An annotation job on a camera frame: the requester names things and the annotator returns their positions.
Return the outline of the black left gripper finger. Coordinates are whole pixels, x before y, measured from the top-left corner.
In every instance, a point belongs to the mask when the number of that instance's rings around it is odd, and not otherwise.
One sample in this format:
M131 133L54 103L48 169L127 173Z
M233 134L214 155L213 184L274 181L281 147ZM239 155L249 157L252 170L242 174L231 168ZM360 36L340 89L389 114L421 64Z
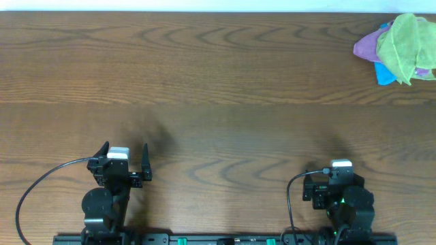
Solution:
M151 164L149 161L149 150L148 150L147 144L145 144L143 149L142 149L141 170L142 170L142 173L150 173L151 172Z
M110 148L110 144L106 141L103 146L93 155L93 158L104 157L107 155Z

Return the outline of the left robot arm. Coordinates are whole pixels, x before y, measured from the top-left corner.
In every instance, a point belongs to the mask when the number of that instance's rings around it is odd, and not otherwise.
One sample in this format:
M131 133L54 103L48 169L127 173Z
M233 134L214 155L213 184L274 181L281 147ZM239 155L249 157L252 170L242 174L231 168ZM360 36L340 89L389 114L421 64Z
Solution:
M148 146L144 145L140 171L129 171L129 148L111 147L108 142L87 163L97 188L82 199L84 225L82 244L141 244L142 238L124 226L132 189L152 180Z

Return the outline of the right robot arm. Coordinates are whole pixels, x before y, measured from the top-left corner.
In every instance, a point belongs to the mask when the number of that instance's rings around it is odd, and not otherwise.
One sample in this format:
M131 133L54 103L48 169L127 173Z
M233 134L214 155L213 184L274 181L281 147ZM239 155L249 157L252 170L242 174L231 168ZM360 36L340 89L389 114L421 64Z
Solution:
M325 182L314 181L307 172L303 181L304 201L313 209L325 210L332 227L320 229L315 244L374 244L372 222L375 218L374 195L364 188L364 178L352 169L329 167L321 171Z

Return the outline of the green cloth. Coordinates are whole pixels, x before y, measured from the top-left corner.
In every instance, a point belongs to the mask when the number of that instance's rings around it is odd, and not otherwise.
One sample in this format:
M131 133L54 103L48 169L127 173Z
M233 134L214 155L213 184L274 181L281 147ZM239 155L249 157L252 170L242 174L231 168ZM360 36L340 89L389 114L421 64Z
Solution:
M376 55L400 84L434 80L435 23L414 14L397 16L378 37Z

